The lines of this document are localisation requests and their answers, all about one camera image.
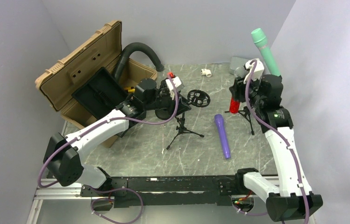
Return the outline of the black round base mic stand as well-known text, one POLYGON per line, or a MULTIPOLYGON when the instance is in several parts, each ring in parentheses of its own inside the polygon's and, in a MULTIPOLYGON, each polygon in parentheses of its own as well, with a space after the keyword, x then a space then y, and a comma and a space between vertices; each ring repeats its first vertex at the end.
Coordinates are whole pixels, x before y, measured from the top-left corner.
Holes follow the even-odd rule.
POLYGON ((155 115, 160 120, 171 120, 174 110, 170 111, 167 109, 158 109, 155 110, 155 115))

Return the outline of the red glitter microphone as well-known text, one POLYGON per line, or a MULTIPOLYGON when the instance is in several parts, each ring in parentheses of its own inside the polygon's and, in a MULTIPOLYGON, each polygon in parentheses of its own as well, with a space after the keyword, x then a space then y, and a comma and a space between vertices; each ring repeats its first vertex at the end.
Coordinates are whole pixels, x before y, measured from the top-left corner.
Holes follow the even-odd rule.
POLYGON ((231 113, 237 113, 239 111, 240 104, 245 102, 244 79, 246 75, 247 71, 244 66, 237 67, 234 70, 234 83, 231 87, 229 87, 231 93, 229 111, 231 113))

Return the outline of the black tripod stand shock mount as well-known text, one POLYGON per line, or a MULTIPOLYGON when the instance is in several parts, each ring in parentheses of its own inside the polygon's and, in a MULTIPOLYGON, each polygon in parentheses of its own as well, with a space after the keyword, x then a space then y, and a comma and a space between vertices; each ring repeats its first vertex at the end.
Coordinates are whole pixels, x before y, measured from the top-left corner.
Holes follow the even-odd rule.
MULTIPOLYGON (((186 104, 188 106, 192 105, 195 107, 199 107, 199 108, 203 108, 203 107, 207 107, 211 102, 210 96, 202 91, 202 90, 191 90, 188 92, 187 98, 186 98, 186 104)), ((176 126, 176 130, 178 131, 178 133, 174 136, 174 138, 172 139, 172 141, 170 142, 170 144, 166 147, 166 150, 170 149, 171 144, 174 142, 174 140, 181 134, 196 134, 199 137, 204 138, 205 136, 203 134, 199 134, 196 133, 194 131, 188 130, 185 127, 185 112, 181 113, 181 117, 179 118, 178 116, 175 117, 176 121, 178 123, 178 125, 176 126)))

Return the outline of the purple microphone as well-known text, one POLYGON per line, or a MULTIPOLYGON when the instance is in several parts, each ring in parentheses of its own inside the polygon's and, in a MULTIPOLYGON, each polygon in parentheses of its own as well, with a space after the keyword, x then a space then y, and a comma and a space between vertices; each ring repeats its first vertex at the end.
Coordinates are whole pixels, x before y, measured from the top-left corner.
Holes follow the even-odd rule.
POLYGON ((230 159, 231 158, 231 152, 230 152, 230 147, 228 143, 228 138, 227 138, 227 133, 225 129, 225 121, 224 118, 221 114, 216 114, 214 116, 214 121, 218 130, 220 142, 221 142, 221 147, 223 151, 223 155, 225 159, 230 159))

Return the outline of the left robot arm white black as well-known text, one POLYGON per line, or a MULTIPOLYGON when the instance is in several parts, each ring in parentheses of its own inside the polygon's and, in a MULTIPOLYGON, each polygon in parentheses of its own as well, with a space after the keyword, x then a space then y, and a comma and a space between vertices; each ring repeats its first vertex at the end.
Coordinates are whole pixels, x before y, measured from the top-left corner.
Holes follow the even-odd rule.
POLYGON ((49 141, 43 160, 43 168, 48 169, 61 186, 80 183, 92 187, 99 196, 110 192, 112 179, 100 167, 86 164, 86 157, 105 140, 126 133, 138 123, 144 124, 146 112, 164 110, 161 124, 169 122, 176 115, 190 110, 182 102, 180 90, 184 84, 177 76, 168 76, 157 88, 151 78, 143 79, 133 94, 93 124, 66 136, 54 134, 49 141))

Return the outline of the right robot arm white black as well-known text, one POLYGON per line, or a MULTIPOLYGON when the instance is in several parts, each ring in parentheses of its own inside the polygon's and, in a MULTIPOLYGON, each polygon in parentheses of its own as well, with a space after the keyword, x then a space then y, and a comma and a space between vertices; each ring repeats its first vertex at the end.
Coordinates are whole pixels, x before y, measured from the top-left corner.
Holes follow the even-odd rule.
POLYGON ((229 88, 232 101, 246 103, 247 111, 255 117, 267 139, 276 165, 279 186, 264 178, 255 168, 239 169, 234 187, 240 194, 248 190, 265 202, 267 214, 274 222, 304 220, 322 205, 323 199, 314 194, 302 170, 294 140, 290 112, 281 105, 282 78, 263 75, 247 83, 245 77, 235 77, 229 88))

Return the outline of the white pvc elbow fitting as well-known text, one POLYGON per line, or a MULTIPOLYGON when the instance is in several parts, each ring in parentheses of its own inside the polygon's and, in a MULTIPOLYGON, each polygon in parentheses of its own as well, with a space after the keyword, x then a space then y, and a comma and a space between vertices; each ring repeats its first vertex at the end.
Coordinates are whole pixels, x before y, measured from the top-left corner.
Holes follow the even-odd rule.
POLYGON ((202 76, 206 76, 206 77, 211 77, 212 76, 212 72, 209 69, 201 69, 201 75, 202 76))

